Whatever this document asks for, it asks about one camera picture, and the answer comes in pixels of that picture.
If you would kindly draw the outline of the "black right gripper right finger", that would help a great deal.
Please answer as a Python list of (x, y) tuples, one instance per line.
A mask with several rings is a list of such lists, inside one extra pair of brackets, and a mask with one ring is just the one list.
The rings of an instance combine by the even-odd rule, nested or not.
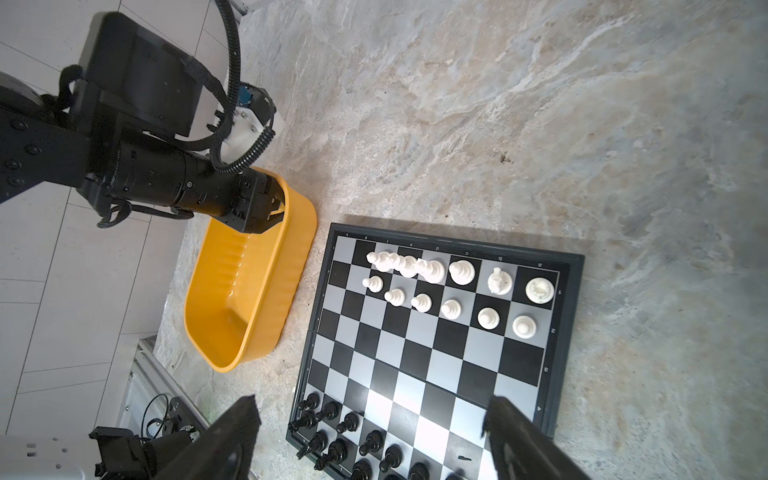
[(505, 397), (491, 398), (482, 431), (489, 439), (499, 479), (589, 479)]

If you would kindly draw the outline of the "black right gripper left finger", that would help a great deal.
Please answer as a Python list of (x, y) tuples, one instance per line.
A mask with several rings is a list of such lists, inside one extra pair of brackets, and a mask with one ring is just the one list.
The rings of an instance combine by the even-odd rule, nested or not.
[(240, 397), (154, 479), (248, 479), (260, 426), (255, 396)]

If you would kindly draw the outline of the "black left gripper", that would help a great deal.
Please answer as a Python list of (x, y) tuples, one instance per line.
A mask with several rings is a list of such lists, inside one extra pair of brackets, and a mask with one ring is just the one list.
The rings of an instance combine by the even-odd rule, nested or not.
[(284, 220), (285, 193), (275, 177), (249, 170), (238, 180), (228, 226), (240, 233), (262, 234)]

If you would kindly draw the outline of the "yellow plastic tub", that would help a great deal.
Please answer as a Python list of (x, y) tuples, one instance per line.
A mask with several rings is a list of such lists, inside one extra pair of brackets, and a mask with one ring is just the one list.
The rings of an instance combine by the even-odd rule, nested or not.
[(211, 220), (186, 297), (187, 335), (221, 373), (274, 350), (317, 230), (312, 203), (280, 176), (264, 173), (285, 194), (283, 221), (245, 234)]

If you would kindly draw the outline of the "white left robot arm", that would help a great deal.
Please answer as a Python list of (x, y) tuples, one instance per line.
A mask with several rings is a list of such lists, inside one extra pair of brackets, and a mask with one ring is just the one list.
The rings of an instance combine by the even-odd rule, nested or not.
[(208, 215), (261, 234), (287, 213), (286, 190), (255, 161), (275, 138), (269, 94), (241, 78), (231, 4), (217, 3), (228, 75), (117, 12), (91, 23), (81, 60), (57, 95), (1, 78), (1, 197), (52, 183), (72, 187), (113, 227), (140, 212)]

